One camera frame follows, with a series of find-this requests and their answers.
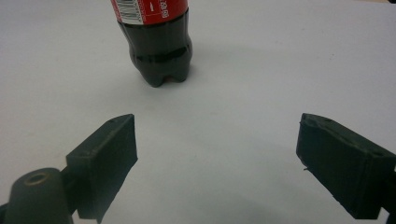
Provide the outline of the dark cola bottle red label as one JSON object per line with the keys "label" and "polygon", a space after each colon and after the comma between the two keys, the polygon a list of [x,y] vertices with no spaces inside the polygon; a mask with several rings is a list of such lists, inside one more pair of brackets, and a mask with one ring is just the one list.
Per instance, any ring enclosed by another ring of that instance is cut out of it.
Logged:
{"label": "dark cola bottle red label", "polygon": [[110,1],[131,60],[147,83],[184,81],[192,57],[188,0]]}

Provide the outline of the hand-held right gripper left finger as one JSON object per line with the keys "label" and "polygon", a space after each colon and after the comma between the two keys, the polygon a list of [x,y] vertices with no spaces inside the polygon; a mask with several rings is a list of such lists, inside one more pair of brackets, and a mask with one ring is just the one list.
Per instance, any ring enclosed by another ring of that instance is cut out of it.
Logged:
{"label": "hand-held right gripper left finger", "polygon": [[69,210],[100,223],[136,162],[134,115],[106,121],[66,156]]}

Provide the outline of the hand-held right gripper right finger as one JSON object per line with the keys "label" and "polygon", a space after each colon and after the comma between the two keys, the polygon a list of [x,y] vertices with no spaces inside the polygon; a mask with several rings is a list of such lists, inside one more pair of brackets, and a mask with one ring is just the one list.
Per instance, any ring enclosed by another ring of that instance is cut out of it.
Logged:
{"label": "hand-held right gripper right finger", "polygon": [[396,154],[322,116],[302,114],[296,148],[305,169],[356,219],[396,219]]}

